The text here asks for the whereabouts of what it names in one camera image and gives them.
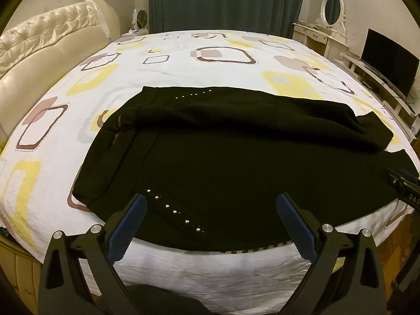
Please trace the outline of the black flat television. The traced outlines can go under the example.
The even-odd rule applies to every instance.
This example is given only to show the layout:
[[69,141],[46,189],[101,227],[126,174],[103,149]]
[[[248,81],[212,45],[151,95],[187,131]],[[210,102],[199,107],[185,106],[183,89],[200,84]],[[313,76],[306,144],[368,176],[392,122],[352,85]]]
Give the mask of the black flat television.
[[419,59],[413,53],[391,38],[368,29],[361,60],[403,97],[409,96],[419,68]]

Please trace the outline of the white TV stand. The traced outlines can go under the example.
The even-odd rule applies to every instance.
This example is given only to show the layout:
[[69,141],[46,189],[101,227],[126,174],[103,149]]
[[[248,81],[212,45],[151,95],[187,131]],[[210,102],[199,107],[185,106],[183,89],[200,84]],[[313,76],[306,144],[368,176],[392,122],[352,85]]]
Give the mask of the white TV stand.
[[411,126],[416,121],[417,115],[406,103],[405,97],[397,93],[392,83],[387,83],[373,68],[347,53],[340,53],[340,59],[334,59],[333,63],[369,89],[391,114],[409,142],[413,144],[416,141],[416,132]]

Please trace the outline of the cream tufted leather headboard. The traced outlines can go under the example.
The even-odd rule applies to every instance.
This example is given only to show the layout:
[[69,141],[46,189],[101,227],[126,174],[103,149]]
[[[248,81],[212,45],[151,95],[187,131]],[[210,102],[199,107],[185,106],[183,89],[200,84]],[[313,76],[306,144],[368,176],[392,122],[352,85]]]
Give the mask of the cream tufted leather headboard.
[[120,37],[120,19],[103,0],[59,7],[1,35],[1,146],[61,78]]

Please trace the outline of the white oval vanity mirror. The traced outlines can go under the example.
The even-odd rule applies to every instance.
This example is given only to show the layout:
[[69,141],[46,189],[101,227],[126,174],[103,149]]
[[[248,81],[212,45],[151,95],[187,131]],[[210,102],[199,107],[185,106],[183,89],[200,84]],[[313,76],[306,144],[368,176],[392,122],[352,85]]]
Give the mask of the white oval vanity mirror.
[[316,25],[330,29],[332,33],[346,36],[344,0],[322,0],[320,15],[315,21]]

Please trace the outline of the patterned white bed sheet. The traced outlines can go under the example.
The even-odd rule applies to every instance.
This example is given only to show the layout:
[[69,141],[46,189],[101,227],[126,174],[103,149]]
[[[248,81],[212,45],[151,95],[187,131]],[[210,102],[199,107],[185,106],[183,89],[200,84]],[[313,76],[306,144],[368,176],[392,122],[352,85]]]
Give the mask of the patterned white bed sheet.
[[[21,285],[36,307],[39,265],[53,233],[83,233],[98,218],[71,194],[107,118],[150,87],[241,87],[348,104],[392,131],[389,151],[418,158],[390,114],[355,79],[297,41],[243,31],[178,31],[120,38],[64,75],[1,146],[1,225],[30,263]],[[280,309],[308,269],[289,243],[249,253],[191,253],[134,241],[115,267],[128,284],[194,297],[219,314]]]

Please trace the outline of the small white desk fan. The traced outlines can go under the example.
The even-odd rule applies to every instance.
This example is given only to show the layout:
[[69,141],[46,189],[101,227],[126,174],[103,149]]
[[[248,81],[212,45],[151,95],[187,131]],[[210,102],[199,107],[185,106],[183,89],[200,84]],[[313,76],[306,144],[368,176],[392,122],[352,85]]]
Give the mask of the small white desk fan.
[[138,36],[147,35],[148,14],[145,9],[134,9],[132,14],[131,33]]

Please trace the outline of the black pants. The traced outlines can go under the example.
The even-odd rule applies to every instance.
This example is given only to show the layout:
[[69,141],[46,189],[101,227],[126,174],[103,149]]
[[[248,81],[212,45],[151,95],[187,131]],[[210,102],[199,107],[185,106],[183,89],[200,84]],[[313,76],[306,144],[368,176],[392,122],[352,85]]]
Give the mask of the black pants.
[[101,220],[147,199],[140,240],[190,251],[289,240],[287,193],[321,223],[344,225],[393,202],[387,169],[419,172],[392,131],[346,104],[235,87],[144,87],[103,124],[73,196]]

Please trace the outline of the white dressing table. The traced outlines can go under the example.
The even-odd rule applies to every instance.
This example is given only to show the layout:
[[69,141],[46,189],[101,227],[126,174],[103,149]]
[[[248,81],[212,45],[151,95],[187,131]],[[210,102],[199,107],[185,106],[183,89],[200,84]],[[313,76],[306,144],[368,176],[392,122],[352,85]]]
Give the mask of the white dressing table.
[[293,40],[302,43],[329,61],[340,59],[342,53],[349,49],[345,36],[334,33],[332,30],[324,32],[299,23],[293,24]]

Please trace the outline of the dark teal curtain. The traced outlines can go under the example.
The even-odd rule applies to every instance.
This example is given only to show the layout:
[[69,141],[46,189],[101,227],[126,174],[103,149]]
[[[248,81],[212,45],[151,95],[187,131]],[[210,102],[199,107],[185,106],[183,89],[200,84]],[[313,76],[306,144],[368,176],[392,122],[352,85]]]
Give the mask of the dark teal curtain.
[[149,0],[153,33],[237,30],[290,38],[303,0]]

